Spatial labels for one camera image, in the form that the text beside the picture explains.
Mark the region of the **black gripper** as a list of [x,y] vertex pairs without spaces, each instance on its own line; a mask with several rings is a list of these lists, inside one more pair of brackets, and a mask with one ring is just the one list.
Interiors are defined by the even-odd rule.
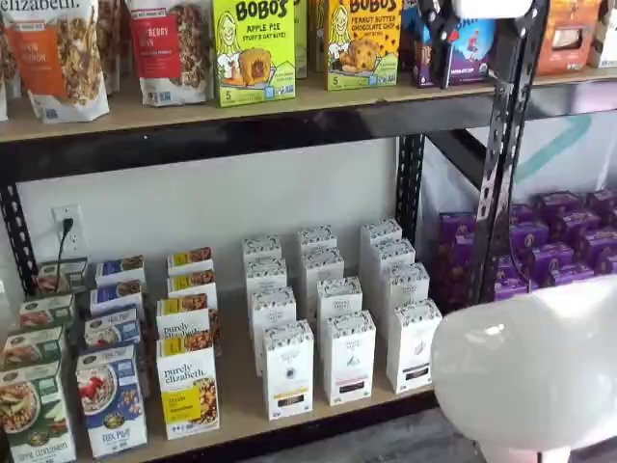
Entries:
[[[458,39],[460,16],[456,13],[452,0],[419,0],[417,6],[427,33],[424,40],[426,44],[451,46]],[[451,48],[433,47],[430,78],[435,86],[441,89],[449,87],[450,67]]]

